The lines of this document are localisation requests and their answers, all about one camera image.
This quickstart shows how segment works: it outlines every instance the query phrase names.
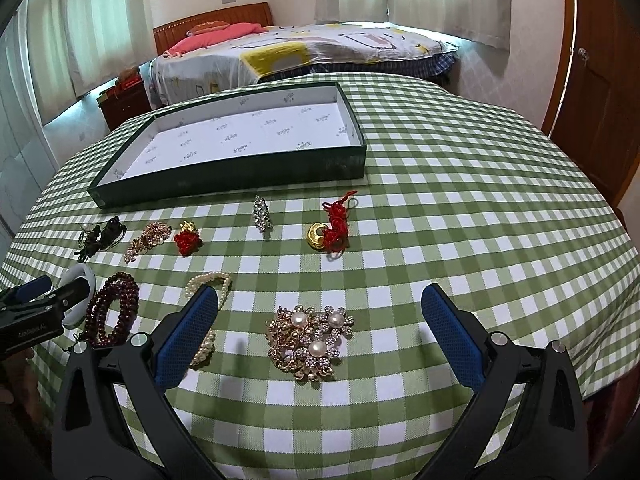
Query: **wooden headboard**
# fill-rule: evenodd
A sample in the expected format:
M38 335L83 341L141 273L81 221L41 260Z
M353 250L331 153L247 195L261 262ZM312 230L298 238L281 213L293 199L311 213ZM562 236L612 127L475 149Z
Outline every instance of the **wooden headboard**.
M195 27L199 23L204 22L229 22L229 23L260 23L263 27L273 25L273 17L271 9L267 2L260 4L247 4L236 7L225 7L224 9L210 10L176 20L175 22L161 25L154 29L154 38L156 39L156 51L158 56L174 46L178 41L186 37L187 31Z

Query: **white jade bangle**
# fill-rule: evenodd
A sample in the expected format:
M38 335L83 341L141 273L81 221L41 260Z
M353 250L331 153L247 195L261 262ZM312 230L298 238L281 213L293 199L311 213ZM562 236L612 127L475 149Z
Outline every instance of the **white jade bangle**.
M184 287L184 293L187 299L190 299L203 283L213 282L214 280L222 280L223 282L222 291L220 292L220 298L218 300L218 310L220 310L225 303L226 295L229 292L229 285L231 284L231 277L226 272L208 272L207 274L201 274L191 278ZM198 348L196 355L194 355L190 366L196 366L203 362L204 359L214 351L213 340L215 337L216 334L212 327L207 332L207 335L204 336L202 343L200 343L200 348Z
M66 328L73 328L86 314L86 308L95 294L95 274L87 265L75 264L64 272L60 278L60 282L58 283L58 288L60 288L61 286L71 283L74 279L80 277L86 279L89 283L89 296L80 303L76 303L65 312L62 325Z

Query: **door knob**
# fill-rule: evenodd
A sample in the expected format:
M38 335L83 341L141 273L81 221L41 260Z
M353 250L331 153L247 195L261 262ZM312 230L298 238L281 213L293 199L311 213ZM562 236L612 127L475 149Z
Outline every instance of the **door knob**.
M586 63L589 60L589 53L585 48L579 48L578 57Z

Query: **box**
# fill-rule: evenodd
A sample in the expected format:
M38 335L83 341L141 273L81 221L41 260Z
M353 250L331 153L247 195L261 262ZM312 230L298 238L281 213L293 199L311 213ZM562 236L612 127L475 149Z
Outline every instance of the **box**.
M249 90L150 117L88 192L100 208L364 176L367 146L335 82Z

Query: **nightstand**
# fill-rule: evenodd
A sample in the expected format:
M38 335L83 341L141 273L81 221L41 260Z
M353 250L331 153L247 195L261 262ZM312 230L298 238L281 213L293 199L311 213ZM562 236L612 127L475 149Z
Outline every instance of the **nightstand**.
M98 97L98 106L110 131L115 130L127 119L151 111L142 79L118 92L113 91L114 88L116 87L105 90Z

